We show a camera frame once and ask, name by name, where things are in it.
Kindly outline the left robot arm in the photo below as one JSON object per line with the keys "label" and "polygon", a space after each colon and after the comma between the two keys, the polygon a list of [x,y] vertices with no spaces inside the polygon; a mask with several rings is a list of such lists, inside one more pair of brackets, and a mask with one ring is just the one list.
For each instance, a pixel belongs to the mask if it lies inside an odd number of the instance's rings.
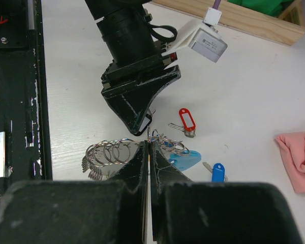
{"label": "left robot arm", "polygon": [[161,25],[172,33],[165,37],[151,24],[145,1],[86,1],[112,57],[101,76],[101,94],[129,132],[140,136],[151,122],[148,110],[155,97],[181,77],[175,52],[166,45],[175,41],[176,28]]}

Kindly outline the keyring holder with blue handle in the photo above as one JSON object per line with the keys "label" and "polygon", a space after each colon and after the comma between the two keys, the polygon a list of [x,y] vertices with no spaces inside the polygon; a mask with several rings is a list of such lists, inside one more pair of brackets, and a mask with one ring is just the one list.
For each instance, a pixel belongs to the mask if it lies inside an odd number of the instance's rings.
{"label": "keyring holder with blue handle", "polygon": [[[189,150],[182,141],[169,139],[157,130],[150,133],[149,142],[157,142],[162,155],[181,172],[199,163],[199,152]],[[125,164],[134,159],[139,150],[139,141],[129,138],[103,140],[90,145],[82,158],[82,172],[88,172],[88,178],[104,181],[114,176]]]}

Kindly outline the red tagged key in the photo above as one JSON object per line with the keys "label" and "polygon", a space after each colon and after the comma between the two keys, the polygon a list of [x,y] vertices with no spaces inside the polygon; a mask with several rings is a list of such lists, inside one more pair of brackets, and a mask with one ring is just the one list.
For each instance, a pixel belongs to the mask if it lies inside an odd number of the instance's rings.
{"label": "red tagged key", "polygon": [[187,108],[181,108],[178,114],[181,119],[182,126],[178,126],[174,123],[169,123],[168,126],[183,132],[186,137],[194,138],[196,136],[196,124],[190,111]]}

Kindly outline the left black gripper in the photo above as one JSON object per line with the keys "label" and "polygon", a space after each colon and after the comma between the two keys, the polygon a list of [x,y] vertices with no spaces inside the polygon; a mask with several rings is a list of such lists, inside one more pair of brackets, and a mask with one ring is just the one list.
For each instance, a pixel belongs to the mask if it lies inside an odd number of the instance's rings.
{"label": "left black gripper", "polygon": [[166,56],[158,53],[127,65],[113,61],[101,76],[103,98],[133,135],[139,132],[156,96],[181,77],[178,65],[167,67],[176,60],[174,52]]}

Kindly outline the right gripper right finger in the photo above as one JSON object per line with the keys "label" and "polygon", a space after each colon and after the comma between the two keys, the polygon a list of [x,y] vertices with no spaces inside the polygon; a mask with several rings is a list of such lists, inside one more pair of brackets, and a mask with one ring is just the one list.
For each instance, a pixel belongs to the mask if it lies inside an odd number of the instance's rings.
{"label": "right gripper right finger", "polygon": [[262,182],[193,182],[149,146],[157,243],[302,243],[288,203]]}

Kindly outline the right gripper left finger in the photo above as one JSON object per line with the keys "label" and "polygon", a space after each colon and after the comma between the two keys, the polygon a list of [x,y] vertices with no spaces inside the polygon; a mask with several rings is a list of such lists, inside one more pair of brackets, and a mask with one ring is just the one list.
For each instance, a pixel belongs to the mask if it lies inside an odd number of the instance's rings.
{"label": "right gripper left finger", "polygon": [[30,180],[0,200],[0,243],[146,243],[148,144],[105,181]]}

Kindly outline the black tagged key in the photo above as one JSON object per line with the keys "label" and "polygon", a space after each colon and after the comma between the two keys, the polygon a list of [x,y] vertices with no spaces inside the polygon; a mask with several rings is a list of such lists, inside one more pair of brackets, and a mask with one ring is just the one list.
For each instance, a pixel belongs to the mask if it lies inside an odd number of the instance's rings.
{"label": "black tagged key", "polygon": [[144,117],[143,123],[140,126],[139,132],[136,133],[135,136],[141,136],[145,132],[148,126],[152,123],[153,115],[155,114],[155,112],[155,109],[153,111],[148,109],[147,114]]}

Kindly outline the blue tagged key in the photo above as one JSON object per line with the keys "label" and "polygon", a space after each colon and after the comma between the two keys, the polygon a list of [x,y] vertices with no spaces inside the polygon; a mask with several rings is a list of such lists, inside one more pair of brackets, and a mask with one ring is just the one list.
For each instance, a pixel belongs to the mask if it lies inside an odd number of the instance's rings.
{"label": "blue tagged key", "polygon": [[211,173],[212,182],[228,181],[228,177],[225,174],[225,167],[221,163],[216,163],[213,166],[207,162],[203,162],[202,164]]}

